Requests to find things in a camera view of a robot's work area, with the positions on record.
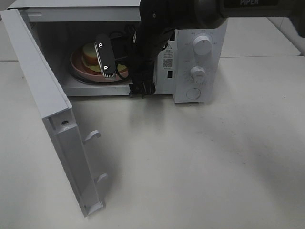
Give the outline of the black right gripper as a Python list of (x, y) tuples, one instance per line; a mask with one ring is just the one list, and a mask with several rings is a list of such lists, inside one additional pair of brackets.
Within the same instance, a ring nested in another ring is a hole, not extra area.
[(115, 57), (116, 74), (118, 64), (128, 69), (130, 97), (153, 95), (156, 91), (153, 81), (154, 62), (174, 33), (173, 28), (154, 29), (149, 26), (125, 26), (125, 33), (111, 35)]

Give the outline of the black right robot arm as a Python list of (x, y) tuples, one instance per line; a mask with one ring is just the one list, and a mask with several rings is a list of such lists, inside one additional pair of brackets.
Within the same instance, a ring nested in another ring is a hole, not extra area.
[(171, 94), (177, 103), (210, 99), (228, 18), (287, 17), (305, 35), (302, 0), (142, 0), (139, 14), (111, 39), (129, 95)]

